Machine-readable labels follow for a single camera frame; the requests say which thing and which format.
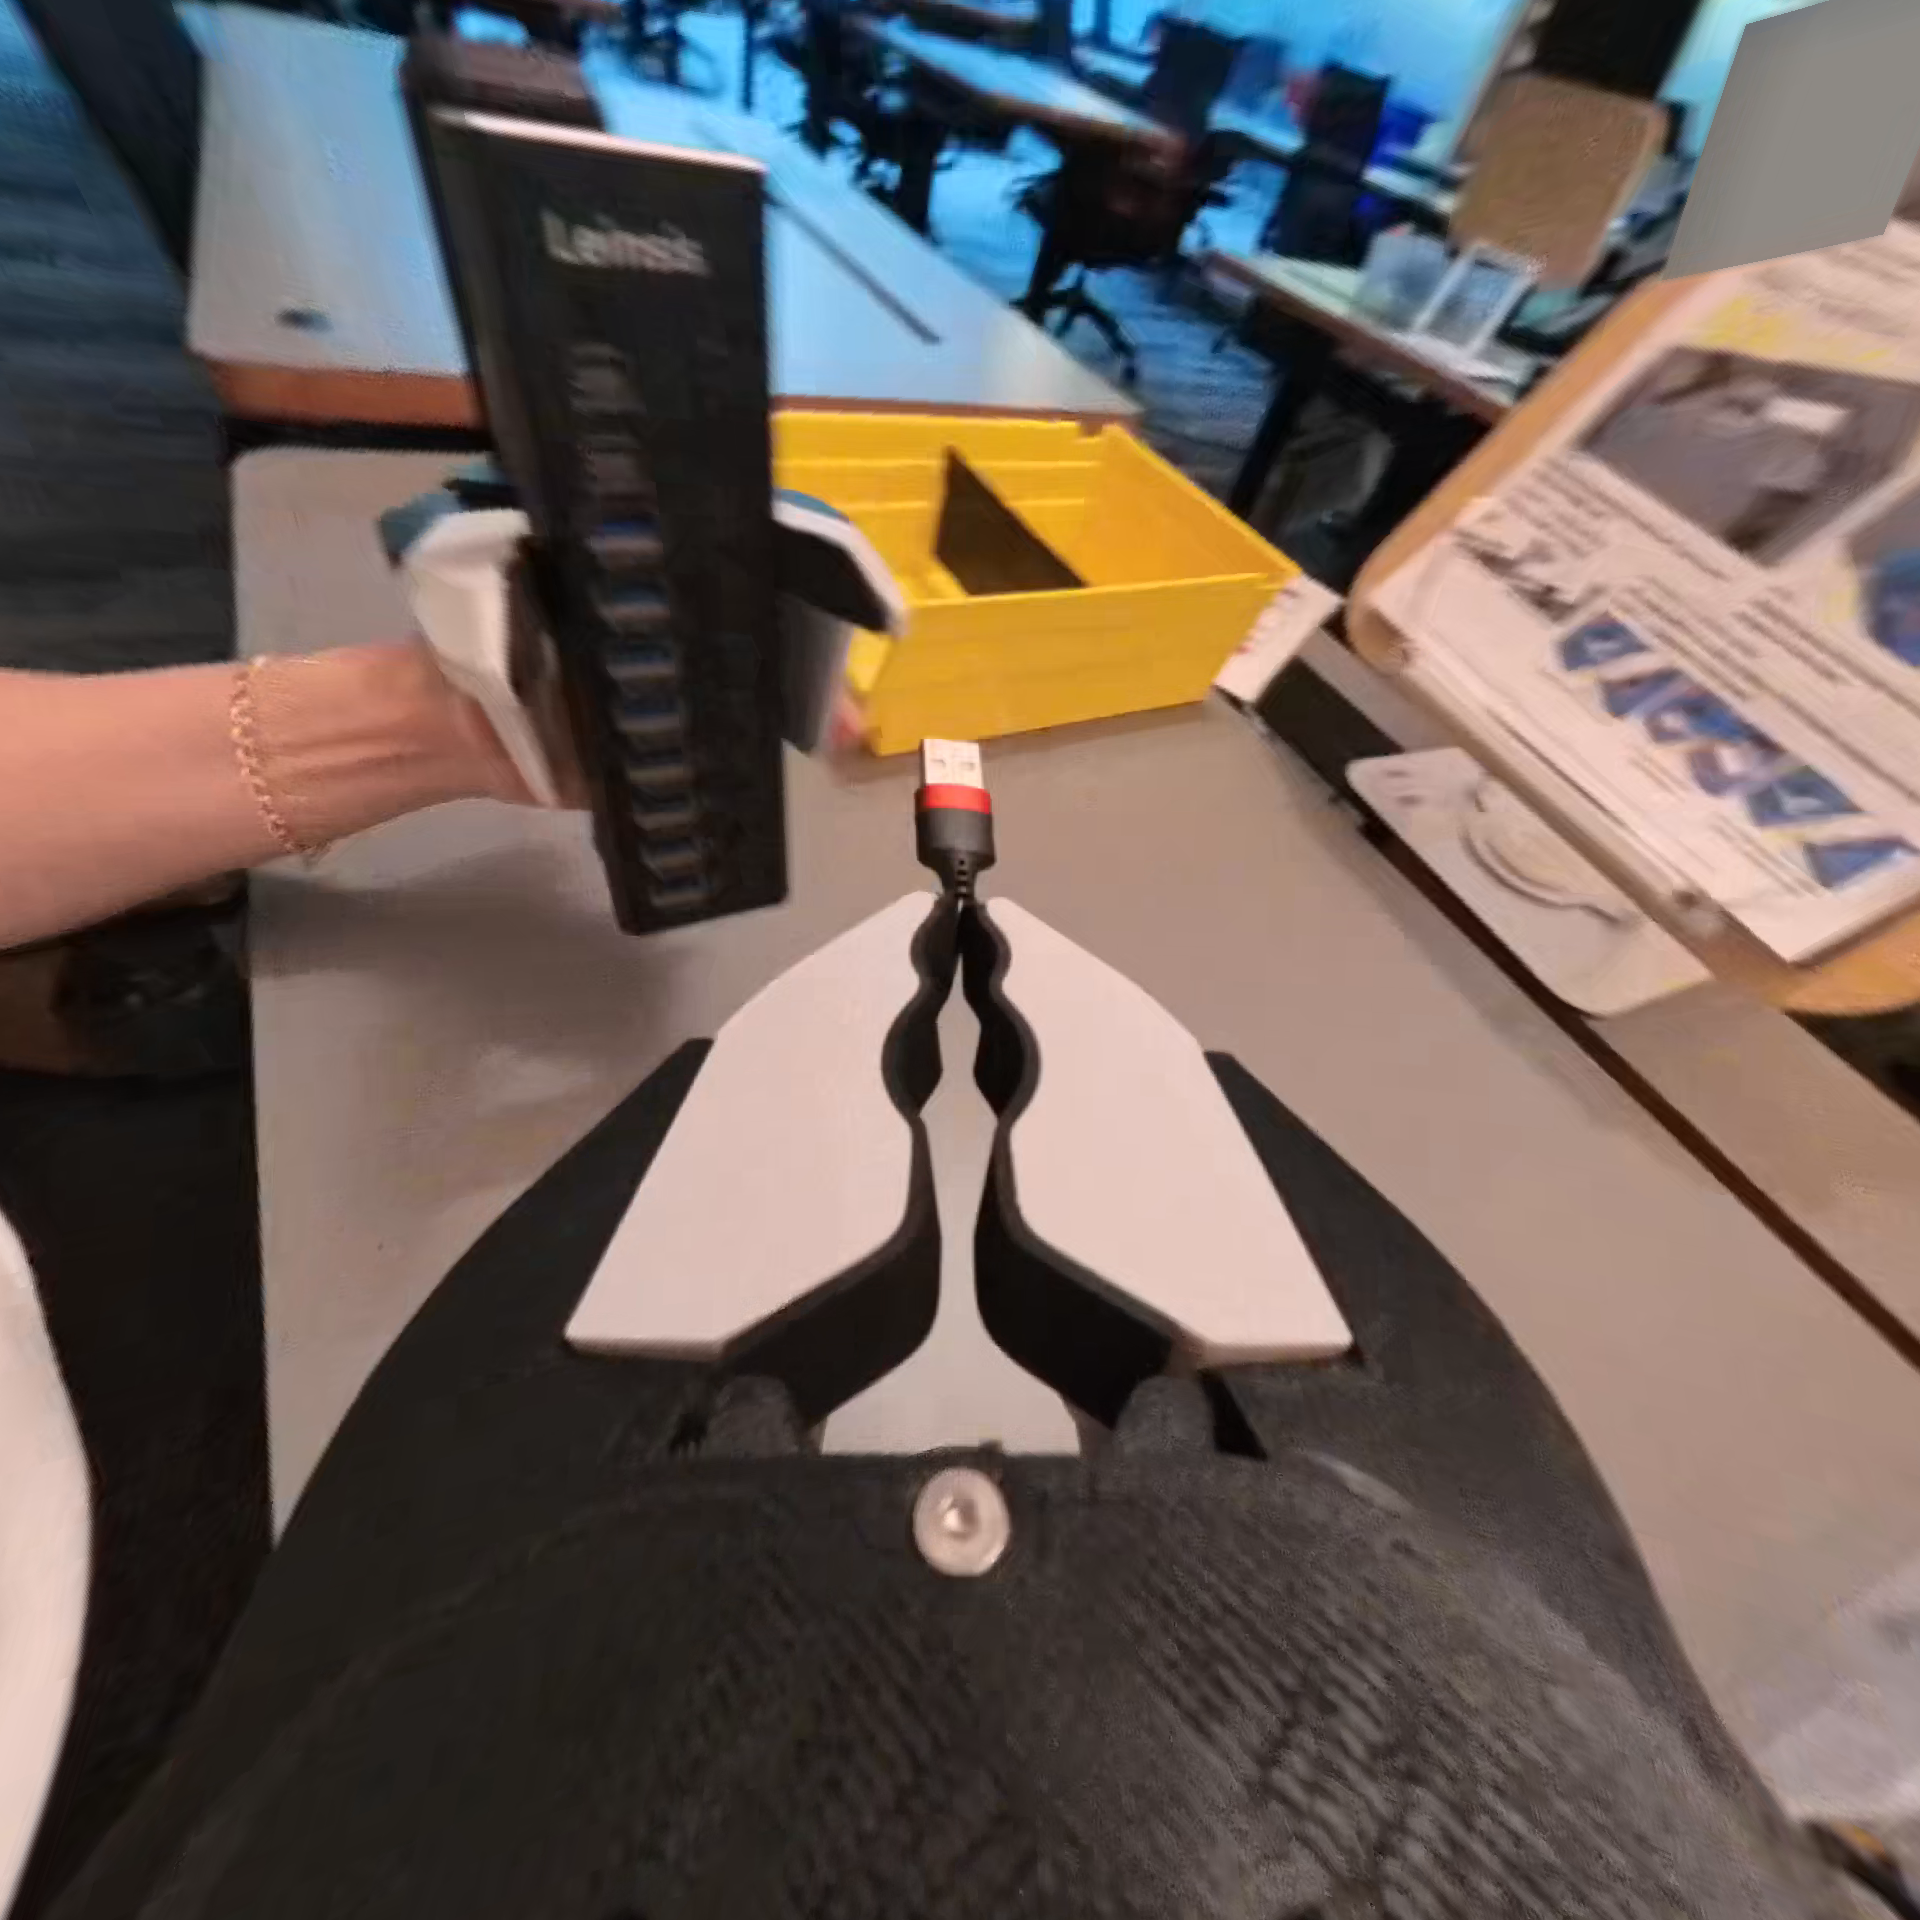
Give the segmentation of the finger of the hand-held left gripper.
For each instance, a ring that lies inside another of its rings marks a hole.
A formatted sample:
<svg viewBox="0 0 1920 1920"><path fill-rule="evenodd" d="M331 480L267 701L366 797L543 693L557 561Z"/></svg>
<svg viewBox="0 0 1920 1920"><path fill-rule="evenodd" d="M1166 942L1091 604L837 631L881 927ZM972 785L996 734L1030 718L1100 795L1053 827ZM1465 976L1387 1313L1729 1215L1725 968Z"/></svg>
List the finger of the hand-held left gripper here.
<svg viewBox="0 0 1920 1920"><path fill-rule="evenodd" d="M585 812L587 779L531 541L519 508L388 510L388 564L444 676L479 711L534 804Z"/></svg>
<svg viewBox="0 0 1920 1920"><path fill-rule="evenodd" d="M898 640L905 592L857 523L818 495L772 493L775 667L783 741L827 750L857 633Z"/></svg>

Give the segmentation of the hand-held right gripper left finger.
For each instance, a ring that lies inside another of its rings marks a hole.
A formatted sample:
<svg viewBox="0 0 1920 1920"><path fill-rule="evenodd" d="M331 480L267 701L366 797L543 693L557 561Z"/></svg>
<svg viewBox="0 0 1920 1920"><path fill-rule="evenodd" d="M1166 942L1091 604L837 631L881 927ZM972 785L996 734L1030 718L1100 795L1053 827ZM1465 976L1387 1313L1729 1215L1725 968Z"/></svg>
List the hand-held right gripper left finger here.
<svg viewBox="0 0 1920 1920"><path fill-rule="evenodd" d="M951 901L901 896L719 1027L567 1321L577 1352L777 1381L826 1424L924 1344L956 932Z"/></svg>

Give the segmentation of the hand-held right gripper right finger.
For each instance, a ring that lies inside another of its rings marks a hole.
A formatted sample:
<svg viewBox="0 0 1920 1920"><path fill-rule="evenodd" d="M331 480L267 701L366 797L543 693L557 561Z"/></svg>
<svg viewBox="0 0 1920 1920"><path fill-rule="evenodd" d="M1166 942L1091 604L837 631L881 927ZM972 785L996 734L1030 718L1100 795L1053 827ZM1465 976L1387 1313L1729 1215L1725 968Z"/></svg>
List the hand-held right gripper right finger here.
<svg viewBox="0 0 1920 1920"><path fill-rule="evenodd" d="M1164 1376L1353 1355L1353 1329L1194 1033L1014 901L972 910L995 1115L974 1288L999 1350L1113 1427Z"/></svg>

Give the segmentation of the black usb hub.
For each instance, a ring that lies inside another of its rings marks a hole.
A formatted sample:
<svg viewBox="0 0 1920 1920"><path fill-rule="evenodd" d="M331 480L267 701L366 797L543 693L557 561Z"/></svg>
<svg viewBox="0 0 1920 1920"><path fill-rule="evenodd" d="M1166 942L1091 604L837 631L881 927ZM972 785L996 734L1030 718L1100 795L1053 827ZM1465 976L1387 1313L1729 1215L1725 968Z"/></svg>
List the black usb hub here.
<svg viewBox="0 0 1920 1920"><path fill-rule="evenodd" d="M614 923L777 905L763 166L452 104L414 135Z"/></svg>

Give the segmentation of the yellow plastic bin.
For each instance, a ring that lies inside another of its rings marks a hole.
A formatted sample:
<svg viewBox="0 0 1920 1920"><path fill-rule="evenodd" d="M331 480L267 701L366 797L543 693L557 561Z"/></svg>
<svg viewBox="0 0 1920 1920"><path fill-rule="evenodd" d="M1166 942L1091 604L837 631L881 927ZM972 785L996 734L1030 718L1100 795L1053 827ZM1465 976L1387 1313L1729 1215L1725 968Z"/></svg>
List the yellow plastic bin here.
<svg viewBox="0 0 1920 1920"><path fill-rule="evenodd" d="M1085 580L972 599L932 560L945 453L963 457ZM967 413L772 415L775 481L873 539L907 604L857 633L844 731L878 757L1197 703L1292 558L1123 424Z"/></svg>

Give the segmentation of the person's left forearm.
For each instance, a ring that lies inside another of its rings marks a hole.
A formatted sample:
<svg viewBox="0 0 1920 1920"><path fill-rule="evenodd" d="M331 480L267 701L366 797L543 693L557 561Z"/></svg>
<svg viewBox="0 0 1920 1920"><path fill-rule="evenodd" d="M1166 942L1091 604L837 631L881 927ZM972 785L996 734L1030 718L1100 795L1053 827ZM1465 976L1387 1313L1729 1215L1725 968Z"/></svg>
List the person's left forearm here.
<svg viewBox="0 0 1920 1920"><path fill-rule="evenodd" d="M300 857L259 663L2 676L2 945Z"/></svg>

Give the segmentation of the person's left hand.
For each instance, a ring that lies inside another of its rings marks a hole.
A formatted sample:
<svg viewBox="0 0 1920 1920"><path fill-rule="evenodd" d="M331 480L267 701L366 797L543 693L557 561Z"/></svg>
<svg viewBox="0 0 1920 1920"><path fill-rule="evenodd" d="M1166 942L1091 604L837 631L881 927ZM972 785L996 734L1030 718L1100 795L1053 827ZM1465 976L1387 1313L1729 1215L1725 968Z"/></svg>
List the person's left hand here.
<svg viewBox="0 0 1920 1920"><path fill-rule="evenodd" d="M461 801L534 807L489 715L421 640L373 640L279 663L270 764L302 847Z"/></svg>

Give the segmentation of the black bin divider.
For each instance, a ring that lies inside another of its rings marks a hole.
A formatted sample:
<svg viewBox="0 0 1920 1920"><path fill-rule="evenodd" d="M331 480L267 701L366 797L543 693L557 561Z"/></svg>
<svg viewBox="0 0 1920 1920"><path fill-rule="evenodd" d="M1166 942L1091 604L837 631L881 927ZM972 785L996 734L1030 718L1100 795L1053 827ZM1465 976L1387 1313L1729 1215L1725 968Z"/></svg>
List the black bin divider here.
<svg viewBox="0 0 1920 1920"><path fill-rule="evenodd" d="M945 453L931 556L972 599L1081 592L1083 576L963 457Z"/></svg>

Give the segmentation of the paper sheet on table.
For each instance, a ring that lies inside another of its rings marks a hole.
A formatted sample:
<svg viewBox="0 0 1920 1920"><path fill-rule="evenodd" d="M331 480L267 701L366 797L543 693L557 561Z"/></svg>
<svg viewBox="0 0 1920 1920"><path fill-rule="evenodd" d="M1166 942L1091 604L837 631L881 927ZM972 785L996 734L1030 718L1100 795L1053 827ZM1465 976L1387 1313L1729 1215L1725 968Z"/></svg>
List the paper sheet on table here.
<svg viewBox="0 0 1920 1920"><path fill-rule="evenodd" d="M1239 647L1214 673L1211 689L1241 709L1260 705L1270 684L1339 609L1343 609L1339 592L1307 573L1293 576L1263 604Z"/></svg>

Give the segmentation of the white card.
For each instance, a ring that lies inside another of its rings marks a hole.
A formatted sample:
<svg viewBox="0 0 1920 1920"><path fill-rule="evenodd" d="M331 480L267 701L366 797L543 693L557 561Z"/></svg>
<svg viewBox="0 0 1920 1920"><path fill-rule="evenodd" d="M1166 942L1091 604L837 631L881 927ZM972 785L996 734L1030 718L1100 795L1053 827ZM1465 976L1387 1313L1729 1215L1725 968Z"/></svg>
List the white card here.
<svg viewBox="0 0 1920 1920"><path fill-rule="evenodd" d="M1475 757L1353 758L1346 779L1429 876L1579 1015L1628 1016L1709 982L1691 951Z"/></svg>

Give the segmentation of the black office chair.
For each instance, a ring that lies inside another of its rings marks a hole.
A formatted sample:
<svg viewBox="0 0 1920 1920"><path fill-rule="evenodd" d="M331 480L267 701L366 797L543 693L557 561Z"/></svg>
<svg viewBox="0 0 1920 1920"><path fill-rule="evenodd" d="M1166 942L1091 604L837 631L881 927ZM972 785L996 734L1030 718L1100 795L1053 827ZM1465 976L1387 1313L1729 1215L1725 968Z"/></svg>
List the black office chair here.
<svg viewBox="0 0 1920 1920"><path fill-rule="evenodd" d="M1171 280L1188 227L1217 196L1231 158L1211 129L1246 36L1167 15L1147 76L1145 136L1063 143L1063 159L1017 198L1041 227L1041 248L1017 308L1063 339L1091 324L1111 347L1121 384L1138 381L1138 342L1091 293L1102 272L1159 272Z"/></svg>
<svg viewBox="0 0 1920 1920"><path fill-rule="evenodd" d="M1261 252L1358 267L1371 243L1364 172L1377 152L1389 78L1329 61L1303 119L1303 143L1261 229Z"/></svg>

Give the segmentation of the wooden office desk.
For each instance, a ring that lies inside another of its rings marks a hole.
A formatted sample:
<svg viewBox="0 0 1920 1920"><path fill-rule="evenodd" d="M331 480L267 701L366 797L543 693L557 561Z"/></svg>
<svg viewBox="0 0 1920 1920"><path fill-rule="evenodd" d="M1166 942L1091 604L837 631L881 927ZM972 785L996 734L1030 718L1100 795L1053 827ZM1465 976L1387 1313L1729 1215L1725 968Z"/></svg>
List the wooden office desk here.
<svg viewBox="0 0 1920 1920"><path fill-rule="evenodd" d="M1268 336L1275 374L1263 413L1228 493L1251 520L1311 399L1339 368L1403 385L1398 417L1385 429L1393 454L1363 517L1389 532L1497 424L1545 372L1545 358L1494 342L1460 357L1407 327L1389 327L1361 305L1361 275L1293 256L1210 247L1197 265L1247 295Z"/></svg>

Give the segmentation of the tan cardboard box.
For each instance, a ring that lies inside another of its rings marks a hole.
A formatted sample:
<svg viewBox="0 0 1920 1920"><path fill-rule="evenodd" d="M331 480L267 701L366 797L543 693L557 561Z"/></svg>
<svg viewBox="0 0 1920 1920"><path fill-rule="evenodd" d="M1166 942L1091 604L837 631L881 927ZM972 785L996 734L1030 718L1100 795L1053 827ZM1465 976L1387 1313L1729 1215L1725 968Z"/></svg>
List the tan cardboard box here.
<svg viewBox="0 0 1920 1920"><path fill-rule="evenodd" d="M1574 291L1665 152L1669 124L1660 101L1531 68L1502 78L1469 128L1450 248L1490 252L1548 293Z"/></svg>

